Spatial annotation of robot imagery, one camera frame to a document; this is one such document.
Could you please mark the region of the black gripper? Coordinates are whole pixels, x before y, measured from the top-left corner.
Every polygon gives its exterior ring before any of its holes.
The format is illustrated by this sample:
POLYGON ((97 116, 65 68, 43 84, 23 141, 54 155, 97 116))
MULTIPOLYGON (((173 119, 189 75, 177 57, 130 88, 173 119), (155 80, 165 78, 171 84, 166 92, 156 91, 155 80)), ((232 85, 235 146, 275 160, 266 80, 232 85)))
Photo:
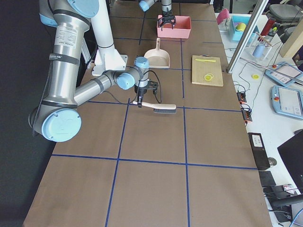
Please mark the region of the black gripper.
POLYGON ((134 91, 137 95, 137 105, 142 108, 143 96, 148 90, 158 90, 158 82, 150 79, 140 80, 134 85, 134 91))
POLYGON ((162 31, 162 27, 165 24, 171 24, 172 29, 174 29, 174 27, 176 25, 176 17, 174 15, 172 15, 172 16, 163 16, 163 15, 160 15, 160 17, 157 20, 158 29, 160 31, 162 31))

